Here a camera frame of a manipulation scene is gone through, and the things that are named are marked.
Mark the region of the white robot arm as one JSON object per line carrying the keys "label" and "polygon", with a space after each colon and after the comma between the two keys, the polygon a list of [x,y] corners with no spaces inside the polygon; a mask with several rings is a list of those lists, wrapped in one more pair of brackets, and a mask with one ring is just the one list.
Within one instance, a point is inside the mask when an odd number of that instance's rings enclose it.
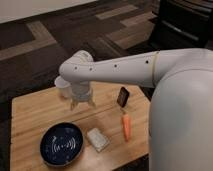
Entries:
{"label": "white robot arm", "polygon": [[92,81],[152,88],[149,170],[213,171],[213,50],[159,50],[98,62],[80,50],[59,73],[76,97]]}

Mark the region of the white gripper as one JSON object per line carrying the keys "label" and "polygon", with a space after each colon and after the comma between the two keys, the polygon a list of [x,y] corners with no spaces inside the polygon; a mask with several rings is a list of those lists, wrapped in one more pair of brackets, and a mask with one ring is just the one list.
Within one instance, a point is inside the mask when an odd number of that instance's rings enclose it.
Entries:
{"label": "white gripper", "polygon": [[71,85],[71,99],[70,110],[74,110],[74,108],[78,105],[77,101],[88,101],[88,105],[90,107],[96,108],[96,104],[91,97],[91,86],[89,82],[83,82],[79,84]]}

